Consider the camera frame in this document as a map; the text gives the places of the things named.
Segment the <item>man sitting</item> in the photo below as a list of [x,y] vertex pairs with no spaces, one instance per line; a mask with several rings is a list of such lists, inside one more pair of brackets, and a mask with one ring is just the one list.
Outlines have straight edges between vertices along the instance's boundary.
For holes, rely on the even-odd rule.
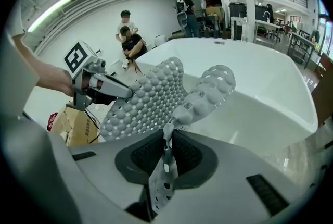
[[127,69],[129,61],[131,60],[134,67],[141,70],[137,66],[135,59],[147,52],[146,42],[142,39],[139,34],[131,34],[129,27],[123,26],[120,29],[121,38],[124,41],[121,46],[123,47],[124,54],[126,56],[126,62],[123,63],[122,67]]

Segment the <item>robotic hand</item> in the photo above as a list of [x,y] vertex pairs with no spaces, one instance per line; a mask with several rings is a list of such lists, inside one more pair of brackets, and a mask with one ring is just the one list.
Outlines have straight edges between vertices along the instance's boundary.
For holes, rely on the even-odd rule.
[[[74,99],[68,104],[69,107],[84,111],[91,103],[109,105],[117,97],[132,97],[133,91],[127,85],[107,75],[105,61],[85,42],[78,41],[64,61],[74,89]],[[90,78],[89,87],[83,88],[82,82],[86,78]]]

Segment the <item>backpack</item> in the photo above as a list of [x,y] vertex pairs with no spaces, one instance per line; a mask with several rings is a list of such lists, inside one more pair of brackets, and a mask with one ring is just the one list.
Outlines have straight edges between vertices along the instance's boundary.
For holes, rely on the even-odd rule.
[[182,12],[186,12],[186,10],[188,9],[188,6],[186,5],[184,0],[177,0],[177,13],[182,13]]

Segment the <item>person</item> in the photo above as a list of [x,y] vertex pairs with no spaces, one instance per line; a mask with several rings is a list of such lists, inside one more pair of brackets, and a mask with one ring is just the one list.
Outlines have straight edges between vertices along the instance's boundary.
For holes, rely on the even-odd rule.
[[[55,90],[73,97],[74,91],[72,87],[72,78],[69,72],[65,69],[55,67],[53,65],[40,61],[32,51],[22,42],[22,37],[25,34],[22,19],[21,8],[19,1],[16,3],[8,18],[6,31],[12,38],[14,45],[21,56],[28,62],[32,69],[37,73],[39,79],[36,86]],[[89,79],[84,79],[83,88],[89,87]],[[101,88],[101,82],[98,82],[98,87]]]
[[[121,17],[121,21],[119,23],[119,25],[117,26],[117,33],[116,33],[116,39],[118,42],[120,43],[123,43],[124,41],[119,37],[119,34],[120,34],[120,29],[123,27],[123,26],[127,26],[129,29],[130,29],[130,32],[131,34],[135,34],[139,31],[139,29],[137,28],[137,26],[134,24],[134,22],[132,22],[130,20],[130,16],[131,16],[131,12],[129,12],[128,10],[124,10],[124,11],[121,11],[120,13],[120,17]],[[124,59],[124,62],[123,62],[123,65],[122,67],[124,69],[127,68],[127,64],[128,64],[128,61],[126,59]]]
[[138,69],[140,72],[141,70],[137,66],[135,59],[139,56],[145,54],[147,52],[146,42],[142,39],[142,37],[135,33],[132,34],[129,27],[123,26],[120,29],[121,38],[124,41],[121,46],[124,50],[124,54],[126,56],[125,69],[128,68],[129,61],[131,60],[134,67]]
[[198,37],[199,29],[192,0],[177,0],[177,13],[184,11],[187,15],[187,25],[184,27],[186,37]]

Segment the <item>gray textured pad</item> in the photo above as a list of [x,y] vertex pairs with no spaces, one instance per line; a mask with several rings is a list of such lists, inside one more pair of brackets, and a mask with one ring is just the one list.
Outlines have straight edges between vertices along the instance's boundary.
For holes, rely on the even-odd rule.
[[101,124],[105,140],[115,140],[157,130],[171,118],[187,95],[183,87],[183,64],[176,57],[163,61],[130,88],[130,99],[117,99]]
[[235,76],[231,69],[223,65],[205,71],[197,85],[175,109],[172,118],[175,126],[188,125],[205,118],[218,108],[234,91]]

